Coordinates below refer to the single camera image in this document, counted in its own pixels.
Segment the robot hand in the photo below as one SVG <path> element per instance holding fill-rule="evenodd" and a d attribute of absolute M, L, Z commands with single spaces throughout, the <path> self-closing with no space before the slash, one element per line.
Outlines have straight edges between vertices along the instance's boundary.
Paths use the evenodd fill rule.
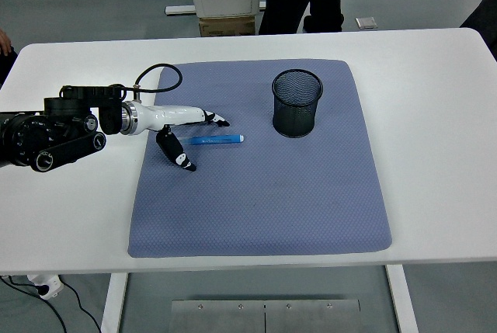
<path fill-rule="evenodd" d="M 172 126 L 195 123 L 216 123 L 229 127 L 230 123 L 216 113 L 192 106 L 143 106 L 128 102 L 130 112 L 129 135 L 138 135 L 145 130 L 156 131 L 156 143 L 170 162 L 195 172 L 196 166 L 189 160 L 181 143 L 172 132 Z"/>

